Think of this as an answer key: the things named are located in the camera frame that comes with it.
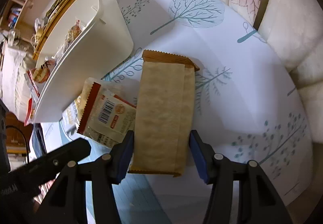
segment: black cable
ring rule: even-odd
[[[25,146],[26,146],[26,151],[27,151],[27,164],[28,164],[29,163],[29,145],[28,145],[28,143],[26,141],[26,138],[25,138],[24,133],[22,133],[22,131],[18,127],[16,127],[16,126],[6,126],[5,128],[6,129],[8,129],[8,128],[14,128],[14,129],[18,130],[22,134],[22,137],[24,138],[24,141],[25,141]]]

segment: barcode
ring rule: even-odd
[[[109,100],[106,100],[100,112],[99,121],[106,124],[109,120],[109,117],[111,115],[113,108],[114,108],[114,103],[112,103]]]

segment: circular logo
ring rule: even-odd
[[[116,105],[116,113],[117,114],[123,114],[124,112],[125,112],[125,107],[124,107],[124,105],[122,105],[122,104],[117,104]]]

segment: metal screw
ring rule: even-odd
[[[102,155],[102,159],[103,160],[110,160],[111,159],[111,155],[110,154],[104,154],[104,155]]]
[[[249,166],[256,167],[257,165],[258,165],[258,163],[256,161],[254,161],[254,160],[249,161]]]
[[[222,160],[222,159],[223,159],[223,155],[222,155],[222,154],[220,154],[220,153],[215,153],[215,154],[214,154],[214,158],[215,158],[216,160]]]
[[[76,162],[74,160],[71,160],[67,163],[68,167],[74,167],[76,165]]]

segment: patterned tablecloth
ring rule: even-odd
[[[312,148],[299,95],[275,52],[220,0],[117,0],[134,42],[131,56],[104,79],[136,104],[144,49],[185,55],[196,73],[193,129],[233,161],[259,162],[285,204],[310,183]],[[60,123],[43,124],[46,145],[70,141]],[[92,161],[109,150],[90,140]],[[113,187],[122,223],[201,223],[211,186],[191,154],[181,177],[127,174]],[[91,190],[87,186],[87,207]],[[237,210],[234,184],[232,216]]]

